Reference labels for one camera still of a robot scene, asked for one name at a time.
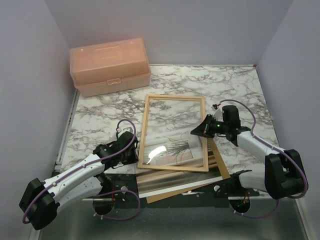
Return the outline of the light wooden picture frame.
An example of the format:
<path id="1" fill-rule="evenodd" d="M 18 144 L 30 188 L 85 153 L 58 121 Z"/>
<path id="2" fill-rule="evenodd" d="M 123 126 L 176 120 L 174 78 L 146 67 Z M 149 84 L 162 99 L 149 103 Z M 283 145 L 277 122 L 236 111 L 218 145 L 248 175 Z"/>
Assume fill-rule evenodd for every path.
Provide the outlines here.
<path id="1" fill-rule="evenodd" d="M 207 173 L 207 140 L 191 134 L 205 116 L 203 96 L 148 94 L 144 106 L 138 168 Z"/>

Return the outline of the plant photo with backing board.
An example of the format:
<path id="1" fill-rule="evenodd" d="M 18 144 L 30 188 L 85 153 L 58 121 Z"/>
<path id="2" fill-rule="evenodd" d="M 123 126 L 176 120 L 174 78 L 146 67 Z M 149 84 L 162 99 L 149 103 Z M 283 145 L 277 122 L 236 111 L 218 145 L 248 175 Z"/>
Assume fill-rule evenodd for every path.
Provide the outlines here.
<path id="1" fill-rule="evenodd" d="M 208 172 L 209 156 L 213 147 L 208 139 L 190 134 L 190 128 L 152 134 L 145 138 L 143 164 L 146 166 L 171 167 L 203 167 L 203 144 L 207 144 Z M 160 194 L 164 190 L 172 191 L 174 187 L 206 179 L 208 172 L 192 172 L 186 170 L 158 170 L 138 168 L 136 182 L 138 195 L 146 198 Z"/>

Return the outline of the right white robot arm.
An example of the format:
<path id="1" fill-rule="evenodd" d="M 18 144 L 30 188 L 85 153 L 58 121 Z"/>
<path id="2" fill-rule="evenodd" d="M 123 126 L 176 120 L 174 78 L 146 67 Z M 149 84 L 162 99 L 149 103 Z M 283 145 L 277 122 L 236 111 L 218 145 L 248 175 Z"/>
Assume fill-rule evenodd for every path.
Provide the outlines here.
<path id="1" fill-rule="evenodd" d="M 216 115 L 208 114 L 203 122 L 190 133 L 198 137 L 212 139 L 223 135 L 236 147 L 240 147 L 264 162 L 263 171 L 242 170 L 230 176 L 227 183 L 219 182 L 227 193 L 241 196 L 248 189 L 268 193 L 273 199 L 294 198 L 308 189 L 308 181 L 303 169 L 300 154 L 272 146 L 253 134 L 251 128 L 241 124 L 238 108 L 225 105 L 217 109 L 222 114 L 219 121 Z"/>

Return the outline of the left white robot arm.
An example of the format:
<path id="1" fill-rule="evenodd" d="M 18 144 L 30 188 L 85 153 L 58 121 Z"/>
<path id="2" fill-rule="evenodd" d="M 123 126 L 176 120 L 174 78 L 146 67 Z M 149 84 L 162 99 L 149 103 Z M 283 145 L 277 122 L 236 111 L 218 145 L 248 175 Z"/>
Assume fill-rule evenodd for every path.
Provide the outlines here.
<path id="1" fill-rule="evenodd" d="M 43 181 L 31 180 L 19 202 L 23 211 L 22 222 L 41 230 L 74 202 L 88 197 L 104 198 L 128 193 L 127 187 L 116 186 L 105 172 L 118 165 L 137 163 L 137 145 L 136 135 L 126 131 L 117 140 L 98 145 L 70 169 Z"/>

